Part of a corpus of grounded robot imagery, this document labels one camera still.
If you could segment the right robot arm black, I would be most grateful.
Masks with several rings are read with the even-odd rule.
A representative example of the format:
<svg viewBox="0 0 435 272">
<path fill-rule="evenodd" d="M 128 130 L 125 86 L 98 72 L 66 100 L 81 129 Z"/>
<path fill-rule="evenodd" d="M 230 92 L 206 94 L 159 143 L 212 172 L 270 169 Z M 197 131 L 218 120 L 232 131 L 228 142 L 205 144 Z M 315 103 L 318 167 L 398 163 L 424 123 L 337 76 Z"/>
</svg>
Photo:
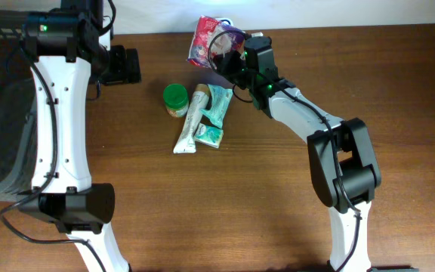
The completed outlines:
<svg viewBox="0 0 435 272">
<path fill-rule="evenodd" d="M 329 210 L 329 267 L 370 271 L 367 224 L 381 172 L 364 121 L 327 113 L 279 76 L 269 37 L 245 36 L 242 50 L 209 53 L 208 60 L 220 76 L 248 89 L 258 110 L 307 144 L 313 189 Z"/>
</svg>

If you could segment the white tube package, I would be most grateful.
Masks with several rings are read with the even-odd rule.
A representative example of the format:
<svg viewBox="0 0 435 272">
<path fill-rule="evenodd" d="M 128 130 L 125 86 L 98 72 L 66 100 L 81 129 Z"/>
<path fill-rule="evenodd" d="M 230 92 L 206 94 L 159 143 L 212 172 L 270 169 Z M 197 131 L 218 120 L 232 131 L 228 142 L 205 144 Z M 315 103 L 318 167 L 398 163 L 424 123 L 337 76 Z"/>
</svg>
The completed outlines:
<svg viewBox="0 0 435 272">
<path fill-rule="evenodd" d="M 201 109 L 205 109 L 211 97 L 211 91 L 208 85 L 198 84 L 190 102 L 187 111 L 183 130 L 173 149 L 174 154 L 195 153 L 196 144 L 193 135 L 202 119 Z"/>
</svg>

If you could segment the teal pouch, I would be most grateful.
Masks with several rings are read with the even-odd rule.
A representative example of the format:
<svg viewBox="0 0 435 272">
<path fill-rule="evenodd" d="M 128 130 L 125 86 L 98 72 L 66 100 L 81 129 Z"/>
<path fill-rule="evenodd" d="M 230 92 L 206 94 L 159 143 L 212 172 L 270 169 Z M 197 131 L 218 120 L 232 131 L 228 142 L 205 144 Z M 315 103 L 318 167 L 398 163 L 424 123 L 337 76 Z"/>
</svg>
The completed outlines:
<svg viewBox="0 0 435 272">
<path fill-rule="evenodd" d="M 222 128 L 233 92 L 231 89 L 218 85 L 208 85 L 208 87 L 211 92 L 211 109 L 201 109 L 200 113 L 207 117 L 214 126 Z"/>
</svg>

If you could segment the green lid jar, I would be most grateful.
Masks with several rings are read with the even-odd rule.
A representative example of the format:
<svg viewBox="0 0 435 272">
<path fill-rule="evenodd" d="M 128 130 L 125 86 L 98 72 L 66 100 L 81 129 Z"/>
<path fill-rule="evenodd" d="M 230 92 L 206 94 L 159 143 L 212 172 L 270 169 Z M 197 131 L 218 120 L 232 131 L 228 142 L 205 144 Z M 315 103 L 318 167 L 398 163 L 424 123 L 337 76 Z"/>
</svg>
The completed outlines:
<svg viewBox="0 0 435 272">
<path fill-rule="evenodd" d="M 170 84 L 163 92 L 163 99 L 168 113 L 173 117 L 184 117 L 189 108 L 186 88 L 180 84 Z"/>
</svg>

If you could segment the red purple tissue pack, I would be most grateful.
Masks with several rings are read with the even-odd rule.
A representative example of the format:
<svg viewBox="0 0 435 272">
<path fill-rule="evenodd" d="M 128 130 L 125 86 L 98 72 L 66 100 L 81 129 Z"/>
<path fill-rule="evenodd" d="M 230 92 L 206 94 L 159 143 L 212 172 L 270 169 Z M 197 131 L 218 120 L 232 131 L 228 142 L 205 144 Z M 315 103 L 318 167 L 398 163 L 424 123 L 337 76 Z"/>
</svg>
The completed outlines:
<svg viewBox="0 0 435 272">
<path fill-rule="evenodd" d="M 211 61 L 215 56 L 238 51 L 246 33 L 213 17 L 201 16 L 193 33 L 187 61 L 203 68 L 215 67 Z"/>
</svg>

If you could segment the green white pocket tissue pack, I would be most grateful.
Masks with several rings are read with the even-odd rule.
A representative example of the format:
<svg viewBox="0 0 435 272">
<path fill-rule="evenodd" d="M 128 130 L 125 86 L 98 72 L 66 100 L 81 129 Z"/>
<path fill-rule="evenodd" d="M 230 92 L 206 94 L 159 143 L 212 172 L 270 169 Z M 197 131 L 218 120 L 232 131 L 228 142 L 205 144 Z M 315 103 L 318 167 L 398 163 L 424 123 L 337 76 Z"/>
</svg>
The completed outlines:
<svg viewBox="0 0 435 272">
<path fill-rule="evenodd" d="M 201 144 L 219 148 L 223 136 L 224 131 L 222 129 L 199 123 L 193 139 Z"/>
</svg>

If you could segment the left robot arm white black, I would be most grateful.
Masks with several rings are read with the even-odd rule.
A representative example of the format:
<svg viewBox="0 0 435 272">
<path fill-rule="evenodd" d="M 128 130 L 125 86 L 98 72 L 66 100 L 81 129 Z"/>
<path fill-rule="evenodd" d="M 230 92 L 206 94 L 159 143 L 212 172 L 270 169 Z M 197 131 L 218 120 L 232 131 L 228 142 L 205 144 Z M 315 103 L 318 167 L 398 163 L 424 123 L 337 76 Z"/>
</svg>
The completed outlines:
<svg viewBox="0 0 435 272">
<path fill-rule="evenodd" d="M 85 106 L 88 86 L 140 81 L 138 53 L 111 45 L 113 18 L 102 1 L 63 1 L 31 12 L 20 51 L 30 66 L 36 94 L 37 153 L 30 188 L 14 208 L 53 224 L 63 243 L 74 244 L 90 271 L 129 271 L 111 220 L 111 184 L 95 184 L 88 167 Z"/>
</svg>

